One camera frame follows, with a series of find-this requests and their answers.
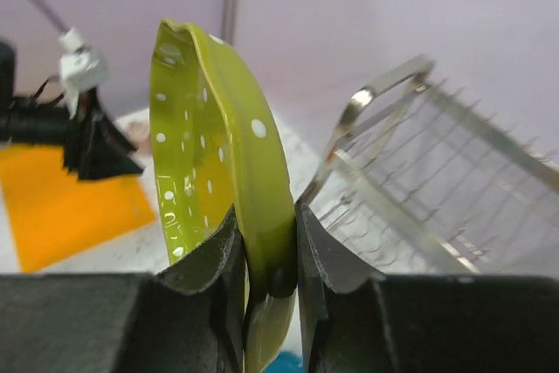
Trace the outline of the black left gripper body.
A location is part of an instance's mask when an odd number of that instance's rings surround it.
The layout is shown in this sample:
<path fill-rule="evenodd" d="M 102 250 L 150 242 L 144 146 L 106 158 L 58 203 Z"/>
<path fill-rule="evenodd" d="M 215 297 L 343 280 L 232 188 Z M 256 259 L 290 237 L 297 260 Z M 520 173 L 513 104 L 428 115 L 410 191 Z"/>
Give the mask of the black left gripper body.
<path fill-rule="evenodd" d="M 100 104 L 98 91 L 94 87 L 80 95 L 73 117 L 67 107 L 61 108 L 66 118 L 63 167 L 77 175 L 79 181 L 100 181 L 112 176 L 107 141 L 110 120 Z"/>

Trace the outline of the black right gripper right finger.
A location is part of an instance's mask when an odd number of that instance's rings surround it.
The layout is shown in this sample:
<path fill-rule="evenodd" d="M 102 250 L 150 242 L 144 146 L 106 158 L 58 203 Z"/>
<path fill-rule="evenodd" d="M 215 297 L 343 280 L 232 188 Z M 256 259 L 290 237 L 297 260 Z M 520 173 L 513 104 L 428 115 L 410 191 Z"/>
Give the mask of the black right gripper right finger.
<path fill-rule="evenodd" d="M 557 280 L 384 273 L 295 210 L 306 371 L 557 371 Z"/>

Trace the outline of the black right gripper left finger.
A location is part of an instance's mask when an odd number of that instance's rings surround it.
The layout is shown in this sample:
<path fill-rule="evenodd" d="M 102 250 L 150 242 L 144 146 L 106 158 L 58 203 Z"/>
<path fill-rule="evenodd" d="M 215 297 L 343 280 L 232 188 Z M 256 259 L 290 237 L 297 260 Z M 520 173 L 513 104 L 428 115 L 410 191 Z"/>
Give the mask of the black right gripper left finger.
<path fill-rule="evenodd" d="M 4 372 L 239 372 L 245 256 L 234 211 L 160 273 L 4 275 Z"/>

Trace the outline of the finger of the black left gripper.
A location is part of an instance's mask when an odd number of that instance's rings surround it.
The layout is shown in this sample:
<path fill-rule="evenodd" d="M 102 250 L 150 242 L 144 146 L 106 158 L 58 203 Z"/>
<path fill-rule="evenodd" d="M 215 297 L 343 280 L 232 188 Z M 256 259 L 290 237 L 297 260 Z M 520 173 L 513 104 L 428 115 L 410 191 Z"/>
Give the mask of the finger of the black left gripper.
<path fill-rule="evenodd" d="M 132 157 L 137 147 L 114 125 L 102 110 L 93 119 L 93 178 L 139 176 L 143 167 Z"/>

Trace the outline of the blue polka dot plate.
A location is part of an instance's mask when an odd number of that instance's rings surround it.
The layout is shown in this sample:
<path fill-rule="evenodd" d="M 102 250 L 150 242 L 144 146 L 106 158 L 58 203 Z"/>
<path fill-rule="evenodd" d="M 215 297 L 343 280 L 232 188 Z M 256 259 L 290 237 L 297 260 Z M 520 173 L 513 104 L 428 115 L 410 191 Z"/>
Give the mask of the blue polka dot plate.
<path fill-rule="evenodd" d="M 303 373 L 302 356 L 292 351 L 281 351 L 264 369 L 264 373 Z"/>

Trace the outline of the green polka dot plate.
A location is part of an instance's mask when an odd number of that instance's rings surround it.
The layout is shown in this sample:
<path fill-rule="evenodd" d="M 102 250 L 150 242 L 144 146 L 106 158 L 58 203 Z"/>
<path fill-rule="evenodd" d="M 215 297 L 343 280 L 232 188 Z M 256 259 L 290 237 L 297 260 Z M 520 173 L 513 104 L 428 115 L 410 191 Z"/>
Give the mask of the green polka dot plate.
<path fill-rule="evenodd" d="M 170 262 L 236 213 L 245 246 L 245 370 L 279 353 L 297 284 L 295 209 L 273 114 L 237 52 L 193 23 L 161 21 L 151 59 L 149 123 Z"/>

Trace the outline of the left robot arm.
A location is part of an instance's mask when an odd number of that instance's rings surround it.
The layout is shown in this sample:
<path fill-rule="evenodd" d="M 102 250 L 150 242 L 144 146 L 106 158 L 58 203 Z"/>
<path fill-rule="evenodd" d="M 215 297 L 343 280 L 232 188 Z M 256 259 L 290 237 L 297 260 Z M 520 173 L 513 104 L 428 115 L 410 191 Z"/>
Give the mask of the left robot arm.
<path fill-rule="evenodd" d="M 15 94 L 17 53 L 1 42 L 1 141 L 63 149 L 62 165 L 80 181 L 139 176 L 143 167 L 131 157 L 137 148 L 113 124 L 95 87 L 79 95 L 77 113 L 60 106 L 63 96 L 48 102 Z"/>

